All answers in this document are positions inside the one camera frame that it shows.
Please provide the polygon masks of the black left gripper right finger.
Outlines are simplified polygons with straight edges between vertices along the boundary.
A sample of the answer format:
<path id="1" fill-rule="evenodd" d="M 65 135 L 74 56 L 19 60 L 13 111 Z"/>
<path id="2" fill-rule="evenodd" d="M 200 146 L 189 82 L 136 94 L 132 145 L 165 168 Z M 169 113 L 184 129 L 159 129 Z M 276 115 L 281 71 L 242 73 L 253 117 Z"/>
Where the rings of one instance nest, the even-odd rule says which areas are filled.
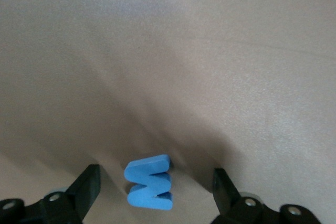
<path id="1" fill-rule="evenodd" d="M 242 196 L 223 168 L 213 172 L 213 197 L 219 215 L 211 224 L 322 224 L 307 208 L 286 204 L 274 211 L 253 196 Z"/>

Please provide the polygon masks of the blue foam capital M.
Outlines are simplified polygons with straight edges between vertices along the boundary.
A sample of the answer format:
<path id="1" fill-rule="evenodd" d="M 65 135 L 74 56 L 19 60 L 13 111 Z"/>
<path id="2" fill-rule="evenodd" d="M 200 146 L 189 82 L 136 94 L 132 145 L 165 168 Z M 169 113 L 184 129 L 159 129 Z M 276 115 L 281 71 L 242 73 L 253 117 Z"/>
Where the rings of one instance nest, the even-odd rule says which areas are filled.
<path id="1" fill-rule="evenodd" d="M 135 184 L 128 193 L 128 203 L 140 208 L 171 210 L 170 164 L 166 154 L 131 161 L 124 170 L 125 179 Z"/>

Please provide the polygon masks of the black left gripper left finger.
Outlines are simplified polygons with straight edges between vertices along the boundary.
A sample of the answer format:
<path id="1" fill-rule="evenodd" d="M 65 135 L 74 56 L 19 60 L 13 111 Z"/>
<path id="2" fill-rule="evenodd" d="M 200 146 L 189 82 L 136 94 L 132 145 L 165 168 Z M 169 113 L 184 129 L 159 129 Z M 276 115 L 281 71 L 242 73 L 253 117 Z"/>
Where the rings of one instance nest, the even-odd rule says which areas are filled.
<path id="1" fill-rule="evenodd" d="M 89 165 L 65 190 L 26 206 L 19 198 L 0 200 L 0 224 L 83 224 L 100 193 L 100 166 Z"/>

